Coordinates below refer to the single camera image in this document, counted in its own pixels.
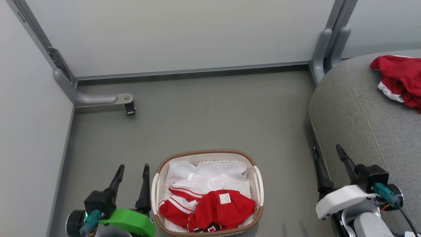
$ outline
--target gray sofa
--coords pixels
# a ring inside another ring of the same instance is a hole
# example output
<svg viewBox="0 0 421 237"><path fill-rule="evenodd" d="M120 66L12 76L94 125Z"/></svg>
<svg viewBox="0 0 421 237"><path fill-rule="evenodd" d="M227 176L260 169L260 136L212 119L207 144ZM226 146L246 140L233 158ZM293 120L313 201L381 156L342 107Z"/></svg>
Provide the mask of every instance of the gray sofa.
<svg viewBox="0 0 421 237"><path fill-rule="evenodd" d="M335 148L341 144L355 164L378 164L390 173L389 182L403 192L404 211L421 231L421 114L377 89L381 73L369 65L382 55L421 58L421 50L371 54L342 62L317 86L309 115L335 186L350 182ZM410 231L399 211L381 215L391 230Z"/></svg>

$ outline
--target laundry basket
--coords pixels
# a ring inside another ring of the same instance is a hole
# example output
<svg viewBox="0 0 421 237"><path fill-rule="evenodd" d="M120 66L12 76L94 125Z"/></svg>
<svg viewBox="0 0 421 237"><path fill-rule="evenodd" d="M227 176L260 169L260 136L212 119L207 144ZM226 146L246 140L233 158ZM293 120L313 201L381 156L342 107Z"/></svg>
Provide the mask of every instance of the laundry basket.
<svg viewBox="0 0 421 237"><path fill-rule="evenodd" d="M209 161L237 161L241 162L247 167L247 179L250 183L250 193L251 198L256 201L256 209L253 213L253 222L249 225L239 227L236 229L221 230L215 232L201 232L201 233L183 233L183 232L173 232L165 228L165 218L159 213L158 204L159 201L164 198L165 195L165 179L167 178L167 173L172 162L178 161L187 161L191 164L197 166L201 162ZM154 176L152 182L152 192L151 192L151 204L152 211L155 216L155 223L158 227L164 231L166 234L173 236L227 236L233 234L239 234L244 232L254 225L256 225L263 213L263 201L264 201L264 192L263 192L263 181L259 169L256 166L254 160L242 151L236 150L204 150L204 151L191 151L186 153L181 153L173 155L164 160L161 165L159 165L157 173Z"/></svg>

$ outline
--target orange wire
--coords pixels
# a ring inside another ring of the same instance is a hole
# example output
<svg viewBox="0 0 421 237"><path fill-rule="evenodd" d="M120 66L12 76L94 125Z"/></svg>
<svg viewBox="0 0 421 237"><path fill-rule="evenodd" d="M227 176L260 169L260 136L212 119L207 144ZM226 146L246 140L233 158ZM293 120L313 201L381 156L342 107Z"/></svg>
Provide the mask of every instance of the orange wire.
<svg viewBox="0 0 421 237"><path fill-rule="evenodd" d="M382 210L384 211L384 209L386 209L388 206L390 206L389 204L387 204Z"/></svg>

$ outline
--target white label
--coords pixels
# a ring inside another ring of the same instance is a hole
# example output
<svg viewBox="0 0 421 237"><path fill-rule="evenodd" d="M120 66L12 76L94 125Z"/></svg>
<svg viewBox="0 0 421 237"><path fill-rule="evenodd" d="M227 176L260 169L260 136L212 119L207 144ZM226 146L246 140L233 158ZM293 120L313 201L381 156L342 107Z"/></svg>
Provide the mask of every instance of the white label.
<svg viewBox="0 0 421 237"><path fill-rule="evenodd" d="M231 197L229 197L229 194L220 194L219 200L221 201L221 204L231 203Z"/></svg>
<svg viewBox="0 0 421 237"><path fill-rule="evenodd" d="M405 232L405 237L415 237L414 232Z"/></svg>

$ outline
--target red cloth on sofa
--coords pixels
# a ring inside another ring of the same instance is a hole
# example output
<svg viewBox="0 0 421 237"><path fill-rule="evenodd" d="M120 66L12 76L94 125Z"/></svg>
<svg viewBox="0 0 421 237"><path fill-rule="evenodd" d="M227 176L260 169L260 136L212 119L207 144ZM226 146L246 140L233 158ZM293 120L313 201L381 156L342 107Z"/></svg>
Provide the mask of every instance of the red cloth on sofa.
<svg viewBox="0 0 421 237"><path fill-rule="evenodd" d="M386 55L376 58L371 69L381 71L383 84L402 95L404 103L421 113L421 59Z"/></svg>
<svg viewBox="0 0 421 237"><path fill-rule="evenodd" d="M234 229L253 214L255 205L239 191L211 191L200 199L196 212L190 213L187 226L190 232L206 230L213 222L221 229Z"/></svg>

